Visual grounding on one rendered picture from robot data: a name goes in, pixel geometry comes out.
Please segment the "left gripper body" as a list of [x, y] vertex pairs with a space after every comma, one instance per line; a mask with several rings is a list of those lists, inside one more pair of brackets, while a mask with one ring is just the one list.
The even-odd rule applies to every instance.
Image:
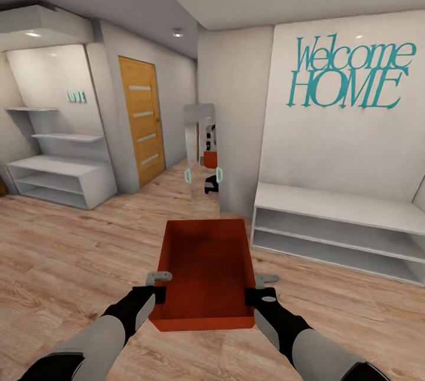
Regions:
[[155, 304], [164, 304], [166, 297], [166, 287], [164, 286], [150, 286], [150, 289], [155, 293]]

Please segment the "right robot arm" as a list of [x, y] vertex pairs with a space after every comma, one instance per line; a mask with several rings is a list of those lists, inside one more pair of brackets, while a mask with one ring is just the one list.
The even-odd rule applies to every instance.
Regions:
[[246, 288], [248, 307], [260, 331], [284, 354], [304, 381], [394, 381], [373, 362], [324, 337], [305, 319], [282, 307], [274, 287], [277, 274], [254, 275], [255, 287]]

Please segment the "storage box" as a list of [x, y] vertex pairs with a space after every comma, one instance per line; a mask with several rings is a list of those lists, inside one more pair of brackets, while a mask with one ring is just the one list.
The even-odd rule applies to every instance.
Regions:
[[256, 288], [243, 219], [168, 220], [158, 272], [170, 272], [164, 304], [148, 320], [160, 332], [249, 329], [244, 290]]

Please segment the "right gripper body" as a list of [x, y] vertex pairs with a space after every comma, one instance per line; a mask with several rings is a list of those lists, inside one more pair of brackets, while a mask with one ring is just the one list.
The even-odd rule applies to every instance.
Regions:
[[246, 305], [248, 307], [255, 307], [256, 298], [260, 294], [271, 294], [273, 297], [276, 298], [276, 290], [274, 287], [267, 287], [265, 289], [246, 288], [244, 290]]

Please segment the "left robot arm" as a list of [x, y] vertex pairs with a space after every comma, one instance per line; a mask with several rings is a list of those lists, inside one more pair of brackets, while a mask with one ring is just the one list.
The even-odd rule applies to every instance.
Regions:
[[149, 272], [121, 301], [75, 336], [41, 356], [17, 381], [104, 381], [113, 362], [153, 311], [164, 304], [170, 272]]

